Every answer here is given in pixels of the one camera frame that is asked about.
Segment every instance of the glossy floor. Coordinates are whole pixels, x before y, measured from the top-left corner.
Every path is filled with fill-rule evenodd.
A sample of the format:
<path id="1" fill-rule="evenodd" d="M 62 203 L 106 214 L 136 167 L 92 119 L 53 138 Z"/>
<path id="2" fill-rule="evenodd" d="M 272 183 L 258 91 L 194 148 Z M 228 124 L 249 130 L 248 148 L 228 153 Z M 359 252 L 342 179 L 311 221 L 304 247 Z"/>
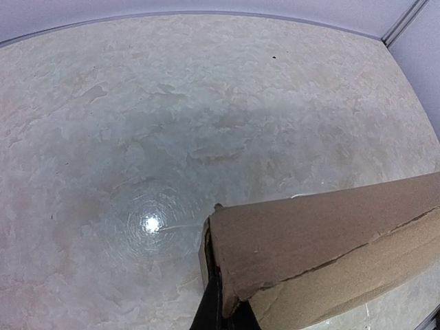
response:
<path id="1" fill-rule="evenodd" d="M 0 49 L 0 107 L 0 329 L 187 329 L 215 203 L 440 164 L 380 42 L 286 21 L 44 34 Z"/>

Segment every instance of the torn cardboard edge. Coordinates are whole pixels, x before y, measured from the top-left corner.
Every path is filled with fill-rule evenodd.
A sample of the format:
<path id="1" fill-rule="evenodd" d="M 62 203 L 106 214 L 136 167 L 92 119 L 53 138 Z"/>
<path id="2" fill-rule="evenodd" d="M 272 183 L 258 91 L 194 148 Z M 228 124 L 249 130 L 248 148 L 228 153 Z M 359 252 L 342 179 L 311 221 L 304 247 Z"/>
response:
<path id="1" fill-rule="evenodd" d="M 270 289 L 279 285 L 291 285 L 295 281 L 303 281 L 298 279 L 310 273 L 319 271 L 321 274 L 322 270 L 333 269 L 340 259 L 350 259 L 351 255 L 365 250 L 379 238 L 386 241 L 386 237 L 391 234 L 417 221 L 423 221 L 431 212 L 437 211 L 439 206 L 440 173 L 434 173 L 294 199 L 217 208 L 208 218 L 204 233 L 209 228 L 215 258 L 211 262 L 215 262 L 221 271 L 223 316 L 231 315 L 240 301 L 250 299 L 252 307 L 257 306 L 258 317 L 258 306 L 264 303 L 255 302 L 255 295 L 264 296 L 260 293 L 266 291 L 267 296 Z M 415 234 L 411 236 L 413 240 L 418 239 Z M 203 244 L 200 251 L 202 268 L 207 262 L 204 259 Z M 379 257 L 374 253 L 369 256 L 373 261 Z M 356 260 L 351 263 L 354 269 L 352 272 L 355 273 Z M 427 261 L 423 266 L 427 267 L 430 263 Z M 370 273 L 369 276 L 381 278 L 380 274 Z M 365 287 L 363 296 L 372 299 L 409 279 L 409 275 L 401 276 L 395 270 L 390 270 L 389 276 L 394 276 L 398 281 L 390 281 L 392 285 L 383 290 L 377 291 L 375 288 L 373 295 Z M 362 299 L 359 299 L 358 287 L 353 289 L 357 290 L 356 297 L 346 295 L 345 300 L 360 303 Z M 322 320 L 323 315 L 333 315 L 329 314 L 328 309 L 340 313 L 354 307 L 353 304 L 348 304 L 346 308 L 338 306 L 330 307 L 326 304 L 326 311 L 317 310 L 313 320 L 307 318 L 298 324 L 310 325 L 308 322 Z"/>

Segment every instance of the beige marble surface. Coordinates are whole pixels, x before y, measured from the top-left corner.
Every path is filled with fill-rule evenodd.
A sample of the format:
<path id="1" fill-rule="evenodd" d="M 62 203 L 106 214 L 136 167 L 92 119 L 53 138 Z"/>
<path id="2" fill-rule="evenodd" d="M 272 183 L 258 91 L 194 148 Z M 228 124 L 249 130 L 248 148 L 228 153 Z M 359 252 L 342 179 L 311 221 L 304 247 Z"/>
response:
<path id="1" fill-rule="evenodd" d="M 344 32 L 176 15 L 4 47 L 0 329 L 187 329 L 215 203 L 430 173 L 439 151 L 386 48 Z M 313 329 L 409 330 L 439 272 Z"/>

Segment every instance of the white wall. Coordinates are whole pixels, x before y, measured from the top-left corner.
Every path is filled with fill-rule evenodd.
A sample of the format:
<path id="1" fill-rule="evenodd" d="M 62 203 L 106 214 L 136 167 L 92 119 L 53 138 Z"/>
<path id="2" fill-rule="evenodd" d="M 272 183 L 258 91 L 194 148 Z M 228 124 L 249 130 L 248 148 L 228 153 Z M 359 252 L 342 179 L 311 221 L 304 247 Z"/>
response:
<path id="1" fill-rule="evenodd" d="M 0 0 L 0 42 L 95 19 L 199 10 L 279 15 L 379 38 L 409 3 L 410 0 Z"/>
<path id="2" fill-rule="evenodd" d="M 440 137 L 440 1 L 430 1 L 390 51 Z"/>

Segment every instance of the cardboard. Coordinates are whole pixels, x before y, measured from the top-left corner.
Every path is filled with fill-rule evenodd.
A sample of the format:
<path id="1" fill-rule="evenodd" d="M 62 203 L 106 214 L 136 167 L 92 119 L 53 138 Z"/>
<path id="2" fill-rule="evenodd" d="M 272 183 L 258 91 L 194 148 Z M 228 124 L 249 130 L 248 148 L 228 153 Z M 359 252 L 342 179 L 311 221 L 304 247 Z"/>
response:
<path id="1" fill-rule="evenodd" d="M 440 173 L 218 207 L 206 226 L 223 316 L 249 300 L 262 329 L 302 329 L 401 285 L 439 258 Z M 204 246 L 206 268 L 203 255 Z"/>

